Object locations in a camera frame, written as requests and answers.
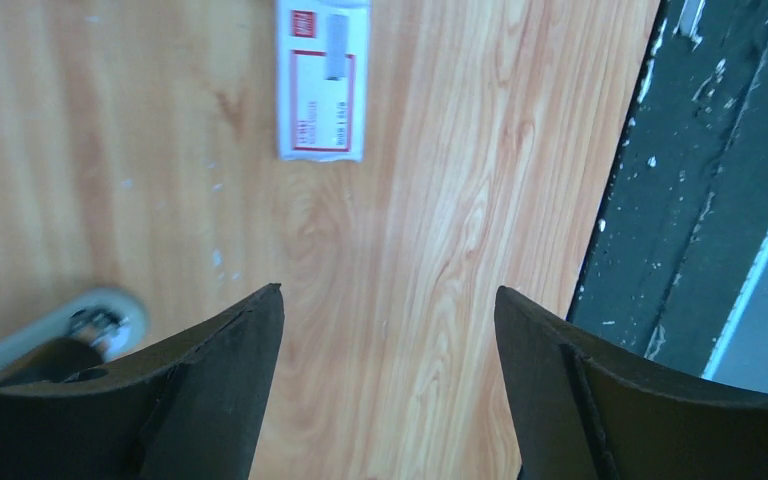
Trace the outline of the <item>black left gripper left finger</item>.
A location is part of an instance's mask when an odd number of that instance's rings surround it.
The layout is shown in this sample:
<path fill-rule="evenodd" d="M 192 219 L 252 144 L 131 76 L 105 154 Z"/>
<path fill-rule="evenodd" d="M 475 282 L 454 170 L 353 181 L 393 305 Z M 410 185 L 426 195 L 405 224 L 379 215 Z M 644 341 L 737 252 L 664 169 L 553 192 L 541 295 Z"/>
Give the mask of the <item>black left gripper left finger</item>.
<path fill-rule="evenodd" d="M 268 284 L 112 361 L 90 329 L 0 372 L 0 479 L 245 479 L 284 327 Z"/>

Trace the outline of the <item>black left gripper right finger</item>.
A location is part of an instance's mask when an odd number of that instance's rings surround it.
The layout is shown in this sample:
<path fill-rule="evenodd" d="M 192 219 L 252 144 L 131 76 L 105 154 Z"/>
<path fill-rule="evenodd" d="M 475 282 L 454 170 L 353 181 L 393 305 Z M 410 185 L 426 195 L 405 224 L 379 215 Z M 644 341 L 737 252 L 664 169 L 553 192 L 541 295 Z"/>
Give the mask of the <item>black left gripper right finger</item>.
<path fill-rule="evenodd" d="M 768 393 L 630 353 L 506 286 L 494 327 L 522 479 L 768 479 Z"/>

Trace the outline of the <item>red white staple box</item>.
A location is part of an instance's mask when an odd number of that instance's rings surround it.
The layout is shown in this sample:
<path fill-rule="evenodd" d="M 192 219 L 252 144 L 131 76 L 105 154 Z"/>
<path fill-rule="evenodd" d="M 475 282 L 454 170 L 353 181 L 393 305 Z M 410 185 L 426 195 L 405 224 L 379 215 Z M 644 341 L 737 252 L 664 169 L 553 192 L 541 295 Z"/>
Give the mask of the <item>red white staple box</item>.
<path fill-rule="evenodd" d="M 276 131 L 283 160 L 364 157 L 371 3 L 275 3 Z"/>

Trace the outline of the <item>grey and black stapler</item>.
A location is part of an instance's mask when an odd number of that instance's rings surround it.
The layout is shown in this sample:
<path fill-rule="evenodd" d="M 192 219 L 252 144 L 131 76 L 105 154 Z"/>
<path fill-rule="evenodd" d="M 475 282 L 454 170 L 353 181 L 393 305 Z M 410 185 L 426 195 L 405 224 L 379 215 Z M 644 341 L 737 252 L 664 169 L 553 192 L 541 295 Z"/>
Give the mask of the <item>grey and black stapler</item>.
<path fill-rule="evenodd" d="M 95 333 L 90 344 L 100 347 L 102 358 L 109 362 L 136 349 L 150 329 L 149 314 L 143 303 L 126 290 L 87 290 L 1 339 L 0 372 L 45 342 L 74 337 L 85 329 Z"/>

